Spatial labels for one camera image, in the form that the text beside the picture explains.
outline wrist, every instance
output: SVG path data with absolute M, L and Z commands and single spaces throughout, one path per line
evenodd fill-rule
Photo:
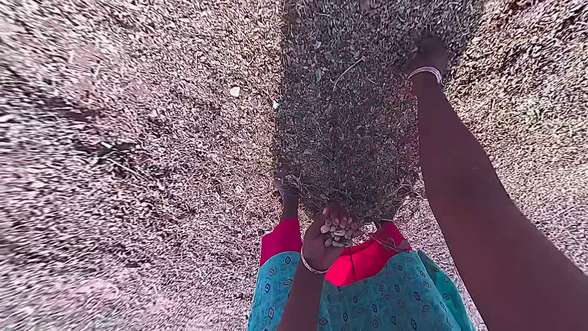
M 320 280 L 321 282 L 325 279 L 325 274 L 316 274 L 310 270 L 308 270 L 304 264 L 298 263 L 298 273 L 301 274 L 304 278 L 312 279 L 312 280 Z
M 420 72 L 410 79 L 412 80 L 412 91 L 417 97 L 423 92 L 441 88 L 437 78 L 431 72 Z
M 305 249 L 306 247 L 303 245 L 302 249 L 300 250 L 300 259 L 302 260 L 303 264 L 305 264 L 306 269 L 309 272 L 315 273 L 312 269 L 316 270 L 317 272 L 326 272 L 330 269 L 330 264 L 324 262 L 324 259 L 320 257 L 315 258 L 313 254 L 309 254 L 308 251 Z

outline woman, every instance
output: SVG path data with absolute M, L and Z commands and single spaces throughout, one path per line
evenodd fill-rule
M 446 60 L 441 42 L 428 39 L 409 78 L 427 198 L 472 299 L 491 330 L 585 329 L 588 277 L 505 192 L 443 94 Z M 298 197 L 276 186 L 284 210 L 262 239 L 250 330 L 473 329 L 449 278 L 393 224 L 360 246 L 326 247 L 326 219 L 353 223 L 343 206 L 329 205 L 302 244 Z

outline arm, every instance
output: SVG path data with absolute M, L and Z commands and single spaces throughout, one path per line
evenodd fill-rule
M 488 328 L 581 329 L 587 277 L 511 201 L 435 77 L 413 83 L 427 197 Z
M 324 280 L 324 274 L 314 274 L 298 263 L 278 331 L 316 330 Z
M 303 245 L 305 261 L 315 270 L 328 270 L 343 252 L 342 247 L 325 246 L 325 236 L 320 232 L 320 227 L 326 219 L 333 220 L 337 225 L 350 222 L 352 229 L 358 228 L 357 222 L 351 219 L 347 209 L 340 204 L 330 204 L 321 215 L 315 216 L 315 221 L 304 235 Z M 324 280 L 324 274 L 312 273 L 302 261 L 298 263 L 278 331 L 316 330 Z

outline handful of peanuts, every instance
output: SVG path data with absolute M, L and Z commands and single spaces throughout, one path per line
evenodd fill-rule
M 353 242 L 351 239 L 361 234 L 361 230 L 358 229 L 358 224 L 352 221 L 350 217 L 347 224 L 340 223 L 338 219 L 326 219 L 325 225 L 320 227 L 320 232 L 325 234 L 325 246 L 352 246 Z

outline pink bangle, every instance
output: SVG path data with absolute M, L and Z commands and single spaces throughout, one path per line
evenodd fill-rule
M 329 270 L 330 267 L 327 270 L 321 271 L 321 270 L 316 270 L 313 267 L 308 265 L 308 262 L 306 262 L 306 260 L 304 259 L 304 253 L 302 253 L 302 251 L 304 250 L 304 245 L 300 248 L 300 259 L 302 260 L 302 263 L 304 264 L 304 266 L 312 273 L 315 274 L 326 274 Z

